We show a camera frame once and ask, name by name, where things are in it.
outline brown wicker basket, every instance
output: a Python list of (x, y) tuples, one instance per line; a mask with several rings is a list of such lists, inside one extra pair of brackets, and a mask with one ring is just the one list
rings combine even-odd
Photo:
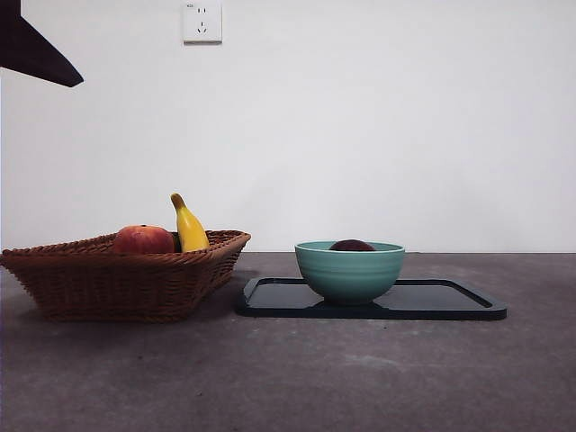
[(250, 235), (206, 231), (210, 247), (173, 254), (115, 254), (114, 234), (4, 250), (0, 265), (21, 282), (47, 320), (183, 320), (224, 285)]

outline teal ceramic bowl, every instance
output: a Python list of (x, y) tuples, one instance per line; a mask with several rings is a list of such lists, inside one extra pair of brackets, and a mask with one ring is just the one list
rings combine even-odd
[(329, 302), (365, 304), (392, 288), (402, 269), (404, 247), (367, 242), (369, 252), (329, 250), (336, 241), (312, 241), (295, 246), (306, 284)]

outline yellow banana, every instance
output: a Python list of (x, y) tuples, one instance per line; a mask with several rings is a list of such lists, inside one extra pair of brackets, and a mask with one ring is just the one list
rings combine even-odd
[(205, 249), (210, 245), (206, 231), (199, 220), (188, 210), (178, 193), (172, 193), (170, 200), (176, 210), (176, 226), (183, 252)]

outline electrical outlet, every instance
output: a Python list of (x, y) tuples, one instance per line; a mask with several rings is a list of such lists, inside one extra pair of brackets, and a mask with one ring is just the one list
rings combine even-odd
[(182, 9), (184, 43), (222, 43), (222, 3), (201, 0)]

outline table surface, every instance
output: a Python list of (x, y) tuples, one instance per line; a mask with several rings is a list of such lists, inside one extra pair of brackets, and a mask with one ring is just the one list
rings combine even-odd
[(240, 317), (249, 279), (299, 276), (243, 253), (171, 324), (42, 319), (2, 282), (2, 430), (573, 431), (576, 254), (407, 254), (402, 278), (505, 302), (495, 321)]

